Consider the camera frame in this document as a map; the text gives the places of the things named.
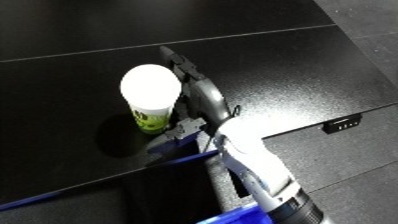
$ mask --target paper cup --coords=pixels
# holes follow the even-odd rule
[[[158,134],[169,122],[181,83],[169,69],[146,64],[127,72],[120,83],[120,91],[140,129]]]

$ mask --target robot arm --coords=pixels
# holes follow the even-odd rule
[[[225,165],[240,177],[245,188],[274,224],[332,224],[333,222],[304,193],[283,162],[268,151],[255,131],[231,113],[224,97],[196,66],[184,56],[167,47],[161,47],[167,66],[183,83],[190,117],[203,118],[205,131],[214,136]],[[181,142],[183,136],[192,136],[200,129],[192,125],[197,120],[182,122],[179,131],[169,131],[168,142]]]
[[[304,193],[283,162],[268,151],[239,117],[216,132],[215,145],[224,164],[241,179],[275,224],[332,224]]]

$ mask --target black table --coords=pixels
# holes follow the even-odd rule
[[[153,161],[142,148],[151,137],[135,128],[118,84],[136,65],[161,63],[161,44],[196,63],[264,137],[398,102],[392,84],[312,1],[151,3],[8,3],[37,27],[18,35],[29,18],[4,14],[3,208]]]

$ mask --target cup label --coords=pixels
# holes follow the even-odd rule
[[[134,110],[133,115],[138,126],[143,131],[162,130],[169,122],[169,115],[150,115]]]

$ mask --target blue bin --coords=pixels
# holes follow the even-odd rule
[[[272,221],[256,203],[253,203],[197,224],[272,224]]]

